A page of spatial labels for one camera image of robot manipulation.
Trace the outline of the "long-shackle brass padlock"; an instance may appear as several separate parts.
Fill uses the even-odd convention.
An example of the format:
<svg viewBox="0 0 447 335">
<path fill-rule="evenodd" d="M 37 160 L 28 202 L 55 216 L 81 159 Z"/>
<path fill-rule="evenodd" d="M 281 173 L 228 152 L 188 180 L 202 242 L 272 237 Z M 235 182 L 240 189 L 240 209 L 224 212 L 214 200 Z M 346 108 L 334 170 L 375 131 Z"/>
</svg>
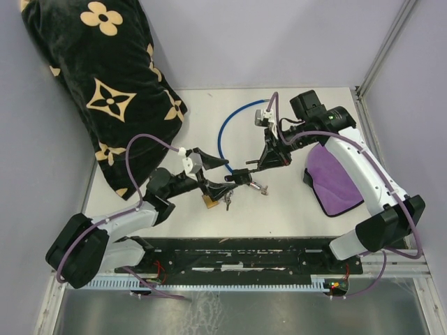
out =
<svg viewBox="0 0 447 335">
<path fill-rule="evenodd" d="M 218 200 L 213 200 L 208 195 L 202 195 L 202 199 L 203 199 L 203 202 L 204 202 L 204 204 L 205 204 L 207 209 L 211 209 L 211 208 L 213 208 L 213 207 L 215 207 L 215 206 L 217 206 L 219 204 Z"/>
</svg>

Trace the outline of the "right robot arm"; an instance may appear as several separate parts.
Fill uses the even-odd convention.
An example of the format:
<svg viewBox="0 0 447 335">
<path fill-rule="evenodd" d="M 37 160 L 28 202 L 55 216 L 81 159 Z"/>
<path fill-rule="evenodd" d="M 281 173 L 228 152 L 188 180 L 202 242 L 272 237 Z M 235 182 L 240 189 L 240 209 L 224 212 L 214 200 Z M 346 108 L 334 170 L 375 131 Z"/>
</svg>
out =
<svg viewBox="0 0 447 335">
<path fill-rule="evenodd" d="M 386 172 L 344 107 L 327 109 L 313 90 L 292 98 L 290 104 L 298 124 L 286 131 L 280 126 L 278 93 L 273 93 L 265 110 L 255 113 L 254 123 L 265 129 L 265 148 L 257 171 L 290 165 L 291 152 L 319 143 L 347 172 L 370 214 L 330 242 L 330 250 L 320 256 L 322 268 L 336 273 L 346 259 L 382 249 L 409 259 L 420 258 L 423 247 L 416 225 L 425 209 L 421 196 L 410 196 Z"/>
</svg>

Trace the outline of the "long padlock keys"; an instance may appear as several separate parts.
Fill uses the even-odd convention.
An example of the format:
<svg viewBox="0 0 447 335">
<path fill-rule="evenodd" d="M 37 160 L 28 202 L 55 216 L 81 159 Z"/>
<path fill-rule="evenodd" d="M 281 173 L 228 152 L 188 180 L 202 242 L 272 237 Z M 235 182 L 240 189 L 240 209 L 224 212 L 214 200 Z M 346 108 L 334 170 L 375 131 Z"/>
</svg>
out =
<svg viewBox="0 0 447 335">
<path fill-rule="evenodd" d="M 229 211 L 229 209 L 230 209 L 230 205 L 231 205 L 231 202 L 232 202 L 232 196 L 233 196 L 233 194 L 234 194 L 234 191 L 233 191 L 233 190 L 230 190 L 230 191 L 227 192 L 227 193 L 224 195 L 224 197 L 223 197 L 223 201 L 224 201 L 225 204 L 226 204 L 226 211 Z"/>
</svg>

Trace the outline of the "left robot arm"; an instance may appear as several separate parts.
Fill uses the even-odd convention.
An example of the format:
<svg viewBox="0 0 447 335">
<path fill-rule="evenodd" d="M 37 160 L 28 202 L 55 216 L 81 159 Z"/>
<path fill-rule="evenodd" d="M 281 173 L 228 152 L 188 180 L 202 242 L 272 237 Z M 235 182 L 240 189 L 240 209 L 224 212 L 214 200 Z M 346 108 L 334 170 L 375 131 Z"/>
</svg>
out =
<svg viewBox="0 0 447 335">
<path fill-rule="evenodd" d="M 154 266 L 154 254 L 148 251 L 148 243 L 133 236 L 134 232 L 164 222 L 175 208 L 170 198 L 200 189 L 205 200 L 217 202 L 236 188 L 232 183 L 214 183 L 203 174 L 228 164 L 228 160 L 199 148 L 181 149 L 180 156 L 182 172 L 174 175 L 164 167 L 155 169 L 145 195 L 132 207 L 96 218 L 78 213 L 69 219 L 45 255 L 61 281 L 82 288 L 97 274 L 116 268 L 149 271 Z"/>
</svg>

